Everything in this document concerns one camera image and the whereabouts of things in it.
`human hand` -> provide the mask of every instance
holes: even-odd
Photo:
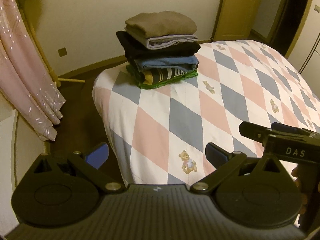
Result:
[[[294,168],[291,172],[291,175],[295,178],[297,178],[294,182],[295,184],[297,185],[298,189],[301,191],[301,188],[302,188],[302,184],[301,184],[301,180],[299,179],[299,176],[298,176],[298,166],[296,168]],[[320,182],[318,184],[318,191],[320,192]],[[305,212],[306,212],[306,207],[305,205],[308,203],[308,197],[306,194],[302,194],[302,208],[300,209],[300,212],[299,214],[300,215],[303,215]]]

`pink curtain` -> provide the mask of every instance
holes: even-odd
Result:
[[[52,82],[15,0],[0,0],[0,90],[41,140],[55,140],[53,124],[66,101]]]

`diamond patterned bedspread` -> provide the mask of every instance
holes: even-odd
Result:
[[[255,41],[202,44],[199,75],[140,90],[124,63],[104,70],[92,96],[125,183],[191,185],[214,171],[204,149],[262,156],[242,137],[242,121],[273,122],[320,132],[320,102],[292,65]],[[283,162],[291,172],[294,164]]]

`dark wooden floor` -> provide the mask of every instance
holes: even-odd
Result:
[[[63,160],[70,152],[87,152],[100,142],[108,143],[102,118],[98,114],[92,99],[92,88],[96,77],[104,69],[116,65],[119,64],[108,65],[72,77],[84,79],[85,84],[62,83],[59,90],[67,101],[61,108],[63,114],[61,123],[55,126],[58,132],[56,140],[50,143],[50,151],[53,157]],[[108,160],[99,170],[122,182],[118,162],[111,147],[109,147]]]

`ribbed gray surface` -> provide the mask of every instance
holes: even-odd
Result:
[[[81,222],[58,229],[22,224],[8,240],[300,240],[294,225],[257,230],[221,215],[207,196],[183,185],[131,185],[119,195],[106,196],[98,210]]]

